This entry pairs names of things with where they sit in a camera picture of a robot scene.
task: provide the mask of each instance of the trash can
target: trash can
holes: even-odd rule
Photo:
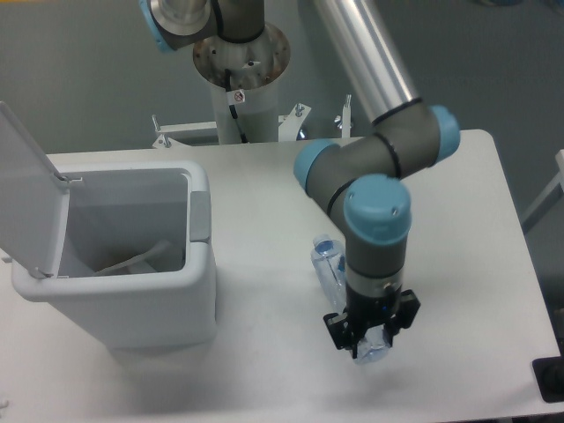
[[[211,199],[194,162],[59,167],[0,102],[0,247],[12,284],[110,348],[213,337]]]

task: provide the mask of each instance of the black cable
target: black cable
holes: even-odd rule
[[[390,152],[390,157],[391,157],[392,161],[394,162],[394,169],[396,171],[396,178],[402,179],[402,166],[401,166],[401,163],[399,161],[399,156],[397,155],[396,147],[394,147],[394,145],[381,133],[376,132],[374,134],[374,136],[377,137],[378,139],[380,139],[380,141],[382,141],[383,144],[388,149],[388,152]]]
[[[221,8],[219,7],[218,0],[211,0],[211,8],[213,9],[213,13],[215,14],[215,21],[218,24],[218,34],[221,35],[223,33],[223,14],[221,13]]]
[[[233,89],[231,88],[231,71],[229,69],[225,70],[225,80],[224,85],[226,88],[226,93],[230,93]],[[235,126],[237,126],[237,130],[239,131],[239,137],[241,138],[242,144],[248,144],[249,140],[247,139],[247,135],[243,131],[241,125],[239,124],[239,115],[237,114],[237,109],[235,108],[234,104],[229,105],[229,112],[231,113],[231,117],[233,117],[235,121]]]

